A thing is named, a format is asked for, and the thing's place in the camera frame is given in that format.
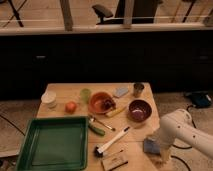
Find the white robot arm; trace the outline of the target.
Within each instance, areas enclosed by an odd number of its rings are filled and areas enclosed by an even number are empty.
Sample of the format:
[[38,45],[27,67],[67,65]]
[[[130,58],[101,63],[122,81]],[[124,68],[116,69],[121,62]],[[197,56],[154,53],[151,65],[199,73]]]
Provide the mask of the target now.
[[191,145],[213,159],[213,135],[192,127],[191,121],[192,116],[185,109],[177,109],[160,118],[159,128],[154,132],[154,135],[164,163],[169,160],[171,146],[176,139]]

